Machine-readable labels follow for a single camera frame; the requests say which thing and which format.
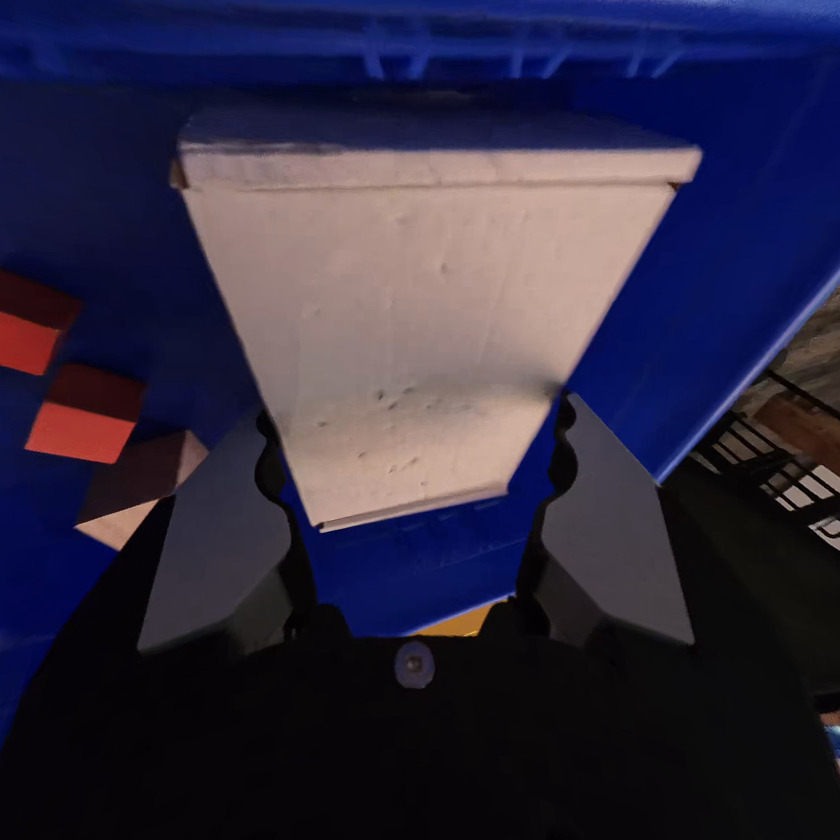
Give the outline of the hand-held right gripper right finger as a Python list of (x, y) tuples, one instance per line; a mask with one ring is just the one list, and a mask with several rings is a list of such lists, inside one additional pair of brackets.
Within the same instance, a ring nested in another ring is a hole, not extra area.
[(656, 480), (576, 394), (561, 395), (553, 443), (515, 590), (532, 626), (576, 647), (602, 627), (693, 645)]

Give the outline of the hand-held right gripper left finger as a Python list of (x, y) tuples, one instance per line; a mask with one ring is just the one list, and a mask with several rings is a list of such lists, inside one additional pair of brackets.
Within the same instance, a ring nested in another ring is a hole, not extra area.
[(277, 431), (256, 408), (175, 493), (141, 654), (205, 638), (253, 654), (308, 624), (316, 584), (285, 483)]

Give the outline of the pale wooden cube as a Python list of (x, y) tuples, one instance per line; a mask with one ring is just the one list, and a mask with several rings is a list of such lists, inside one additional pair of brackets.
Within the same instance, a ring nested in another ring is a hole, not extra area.
[(158, 501), (174, 494), (207, 455), (189, 430), (128, 445), (114, 464), (96, 470), (75, 530), (121, 551)]

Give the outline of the yellow plastic bin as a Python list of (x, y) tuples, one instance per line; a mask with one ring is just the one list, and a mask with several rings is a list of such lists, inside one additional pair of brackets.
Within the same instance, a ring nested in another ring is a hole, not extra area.
[(492, 606), (494, 605), (488, 604), (477, 607), (442, 622), (418, 629), (412, 635), (416, 637), (474, 637), (480, 631)]

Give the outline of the red cube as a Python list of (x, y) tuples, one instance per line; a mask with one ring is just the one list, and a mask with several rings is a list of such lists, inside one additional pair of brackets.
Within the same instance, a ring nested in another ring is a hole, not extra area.
[(27, 451), (114, 464), (137, 423), (146, 384), (86, 364), (62, 365), (42, 402)]
[(43, 375), (83, 309), (82, 301), (1, 270), (1, 365)]

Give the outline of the blue plastic bin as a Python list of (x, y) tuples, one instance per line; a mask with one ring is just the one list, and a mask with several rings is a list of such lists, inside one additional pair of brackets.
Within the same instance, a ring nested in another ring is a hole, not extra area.
[(570, 383), (658, 479), (838, 288), (838, 2), (2, 2), (2, 267), (81, 300), (56, 365), (144, 383), (134, 438), (219, 443), (261, 393), (180, 130), (424, 93), (700, 148)]

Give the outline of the white cardboard box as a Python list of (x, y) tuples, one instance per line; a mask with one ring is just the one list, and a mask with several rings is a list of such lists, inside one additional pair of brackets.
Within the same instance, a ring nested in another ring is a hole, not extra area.
[(504, 496), (699, 146), (500, 109), (208, 108), (182, 197), (313, 527)]

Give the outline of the black metal rack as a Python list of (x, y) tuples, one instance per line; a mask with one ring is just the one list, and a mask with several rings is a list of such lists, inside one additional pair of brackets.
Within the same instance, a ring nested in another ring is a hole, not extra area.
[[(804, 397), (839, 420), (836, 408), (793, 383), (772, 367), (754, 382), (771, 382), (777, 393)], [(758, 424), (752, 413), (728, 409), (691, 450), (699, 465), (725, 480), (730, 487), (761, 505), (770, 504), (798, 530), (806, 530), (839, 549), (839, 475), (786, 444)]]

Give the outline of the wooden beam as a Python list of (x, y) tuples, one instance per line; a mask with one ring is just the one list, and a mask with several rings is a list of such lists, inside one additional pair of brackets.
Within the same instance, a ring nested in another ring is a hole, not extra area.
[(783, 392), (761, 405), (754, 420), (819, 466), (839, 475), (839, 420), (804, 397)]

